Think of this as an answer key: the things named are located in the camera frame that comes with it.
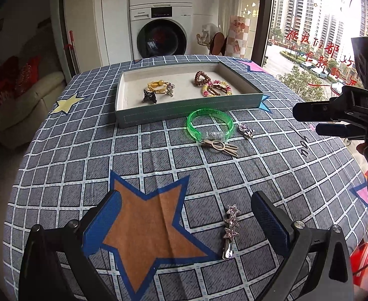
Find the red handled mop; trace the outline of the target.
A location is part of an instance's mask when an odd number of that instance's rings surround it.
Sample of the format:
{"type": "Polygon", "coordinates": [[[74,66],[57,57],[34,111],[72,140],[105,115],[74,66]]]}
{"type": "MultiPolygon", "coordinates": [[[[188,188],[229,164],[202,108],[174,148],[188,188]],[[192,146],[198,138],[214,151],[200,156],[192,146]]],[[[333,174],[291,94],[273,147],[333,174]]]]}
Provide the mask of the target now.
{"type": "Polygon", "coordinates": [[[74,36],[73,36],[73,31],[69,31],[68,32],[68,43],[64,46],[65,51],[68,51],[70,54],[70,58],[72,61],[72,68],[73,68],[73,73],[74,76],[78,73],[80,73],[79,70],[79,62],[77,59],[77,54],[76,54],[76,49],[75,49],[75,45],[74,45],[74,36]]]}

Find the purple gem charm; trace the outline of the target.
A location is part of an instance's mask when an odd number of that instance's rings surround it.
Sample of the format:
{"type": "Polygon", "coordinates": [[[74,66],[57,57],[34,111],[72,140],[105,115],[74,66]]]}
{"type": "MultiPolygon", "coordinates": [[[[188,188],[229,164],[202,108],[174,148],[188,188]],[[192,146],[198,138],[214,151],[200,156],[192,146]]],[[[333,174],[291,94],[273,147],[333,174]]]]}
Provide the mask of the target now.
{"type": "Polygon", "coordinates": [[[247,139],[252,139],[254,137],[255,131],[251,129],[247,124],[245,123],[239,123],[238,125],[239,132],[242,133],[242,135],[247,139]]]}

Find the green jewelry tray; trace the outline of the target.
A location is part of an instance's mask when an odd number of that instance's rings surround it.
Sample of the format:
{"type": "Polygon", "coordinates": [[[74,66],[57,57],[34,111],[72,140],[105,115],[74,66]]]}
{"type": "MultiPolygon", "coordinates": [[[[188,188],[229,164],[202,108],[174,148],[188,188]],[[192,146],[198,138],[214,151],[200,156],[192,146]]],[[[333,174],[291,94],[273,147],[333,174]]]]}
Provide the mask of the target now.
{"type": "Polygon", "coordinates": [[[263,93],[237,66],[223,62],[190,62],[124,71],[117,82],[114,113],[118,127],[125,128],[161,120],[182,118],[201,108],[220,111],[259,108],[263,93]],[[232,94],[203,97],[194,85],[195,73],[206,72],[212,80],[227,82],[232,94]],[[157,102],[144,102],[147,84],[164,80],[174,85],[173,95],[157,95],[157,102]]]}

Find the pink checked bag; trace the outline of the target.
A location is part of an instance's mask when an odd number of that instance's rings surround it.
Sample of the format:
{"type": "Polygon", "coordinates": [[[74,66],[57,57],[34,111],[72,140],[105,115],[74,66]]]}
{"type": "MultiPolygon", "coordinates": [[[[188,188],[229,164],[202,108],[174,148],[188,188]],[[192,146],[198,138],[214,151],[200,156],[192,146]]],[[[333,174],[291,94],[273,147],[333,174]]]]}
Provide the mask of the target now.
{"type": "Polygon", "coordinates": [[[249,39],[250,18],[230,16],[225,56],[244,58],[249,39]]]}

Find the beige hair clip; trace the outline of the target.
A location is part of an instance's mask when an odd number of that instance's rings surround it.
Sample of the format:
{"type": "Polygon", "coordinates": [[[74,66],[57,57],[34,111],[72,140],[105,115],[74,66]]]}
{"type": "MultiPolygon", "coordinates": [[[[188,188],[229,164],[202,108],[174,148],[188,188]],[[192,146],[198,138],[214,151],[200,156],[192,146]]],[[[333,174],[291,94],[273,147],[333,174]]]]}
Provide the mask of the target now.
{"type": "Polygon", "coordinates": [[[229,143],[225,143],[219,140],[204,139],[200,142],[202,145],[206,145],[215,149],[218,152],[223,152],[227,155],[238,157],[238,147],[229,143]]]}

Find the pink heart gem brooch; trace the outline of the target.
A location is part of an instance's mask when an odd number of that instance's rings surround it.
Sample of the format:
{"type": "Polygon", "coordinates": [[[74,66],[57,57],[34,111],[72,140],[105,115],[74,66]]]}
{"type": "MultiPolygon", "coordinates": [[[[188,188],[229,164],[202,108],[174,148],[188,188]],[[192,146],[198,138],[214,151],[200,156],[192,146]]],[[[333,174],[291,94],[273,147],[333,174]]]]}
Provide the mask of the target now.
{"type": "Polygon", "coordinates": [[[166,94],[169,95],[170,97],[174,96],[174,85],[172,83],[169,83],[166,86],[166,94]]]}

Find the black claw hair clip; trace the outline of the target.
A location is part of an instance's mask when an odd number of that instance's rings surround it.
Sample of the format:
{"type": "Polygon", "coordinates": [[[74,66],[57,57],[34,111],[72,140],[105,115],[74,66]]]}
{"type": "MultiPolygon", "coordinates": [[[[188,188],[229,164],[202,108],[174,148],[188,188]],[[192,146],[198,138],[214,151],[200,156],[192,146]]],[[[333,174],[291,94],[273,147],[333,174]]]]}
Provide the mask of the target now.
{"type": "Polygon", "coordinates": [[[157,103],[157,97],[156,93],[154,91],[150,90],[143,90],[144,96],[143,96],[143,103],[157,103]]]}

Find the red cushion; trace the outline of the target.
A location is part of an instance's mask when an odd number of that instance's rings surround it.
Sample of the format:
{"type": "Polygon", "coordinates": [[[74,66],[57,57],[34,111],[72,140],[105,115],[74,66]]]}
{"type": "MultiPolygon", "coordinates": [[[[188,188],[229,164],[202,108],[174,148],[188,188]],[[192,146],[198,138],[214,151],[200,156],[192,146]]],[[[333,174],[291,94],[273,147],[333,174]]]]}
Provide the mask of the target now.
{"type": "Polygon", "coordinates": [[[15,84],[15,98],[26,93],[39,80],[39,64],[42,56],[30,57],[20,69],[18,79],[15,84]]]}

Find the brown round hanging item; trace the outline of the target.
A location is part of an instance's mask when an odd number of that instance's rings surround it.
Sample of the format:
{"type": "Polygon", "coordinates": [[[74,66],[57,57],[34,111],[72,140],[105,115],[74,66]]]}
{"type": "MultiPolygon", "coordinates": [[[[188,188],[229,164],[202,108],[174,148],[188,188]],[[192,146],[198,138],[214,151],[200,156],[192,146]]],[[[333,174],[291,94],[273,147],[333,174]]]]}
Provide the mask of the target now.
{"type": "Polygon", "coordinates": [[[210,55],[225,55],[227,40],[225,36],[218,32],[214,35],[210,42],[210,55]]]}

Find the green translucent bangle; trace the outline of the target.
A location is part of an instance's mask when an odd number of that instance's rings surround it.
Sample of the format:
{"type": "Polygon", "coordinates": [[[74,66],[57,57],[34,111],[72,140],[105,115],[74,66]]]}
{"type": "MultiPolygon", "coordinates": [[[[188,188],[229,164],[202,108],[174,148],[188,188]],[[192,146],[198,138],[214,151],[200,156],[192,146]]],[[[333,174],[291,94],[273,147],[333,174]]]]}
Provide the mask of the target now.
{"type": "Polygon", "coordinates": [[[197,142],[204,139],[226,142],[233,134],[234,123],[232,118],[223,111],[202,108],[187,116],[186,129],[197,142]]]}

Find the cream sofa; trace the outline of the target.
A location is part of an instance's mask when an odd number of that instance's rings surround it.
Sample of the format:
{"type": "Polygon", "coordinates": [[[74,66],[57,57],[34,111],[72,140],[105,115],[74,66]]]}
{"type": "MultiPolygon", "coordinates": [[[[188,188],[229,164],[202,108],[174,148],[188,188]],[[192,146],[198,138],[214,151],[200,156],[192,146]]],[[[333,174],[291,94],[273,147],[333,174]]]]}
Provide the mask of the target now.
{"type": "Polygon", "coordinates": [[[32,141],[66,86],[63,72],[39,79],[27,92],[0,106],[0,143],[15,149],[32,141]]]}

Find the white washing machine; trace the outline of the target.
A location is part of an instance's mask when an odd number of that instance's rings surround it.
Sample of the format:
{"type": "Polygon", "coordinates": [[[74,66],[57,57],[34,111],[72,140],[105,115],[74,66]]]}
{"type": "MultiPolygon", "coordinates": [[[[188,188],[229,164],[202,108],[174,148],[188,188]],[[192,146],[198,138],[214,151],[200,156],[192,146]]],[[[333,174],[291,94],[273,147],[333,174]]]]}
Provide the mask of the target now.
{"type": "Polygon", "coordinates": [[[192,15],[190,2],[130,7],[134,59],[188,54],[193,26],[192,15]]]}

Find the star rhinestone hair clip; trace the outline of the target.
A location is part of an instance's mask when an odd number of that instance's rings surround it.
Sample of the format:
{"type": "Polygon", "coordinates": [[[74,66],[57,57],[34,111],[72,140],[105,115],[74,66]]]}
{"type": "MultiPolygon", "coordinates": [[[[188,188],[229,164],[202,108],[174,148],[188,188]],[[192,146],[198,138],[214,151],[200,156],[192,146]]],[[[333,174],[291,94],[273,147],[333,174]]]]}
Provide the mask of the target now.
{"type": "Polygon", "coordinates": [[[227,208],[225,218],[225,234],[223,236],[224,247],[223,247],[223,259],[229,260],[233,258],[233,244],[235,238],[239,236],[237,229],[239,228],[238,216],[241,211],[238,209],[236,204],[230,205],[227,208]]]}

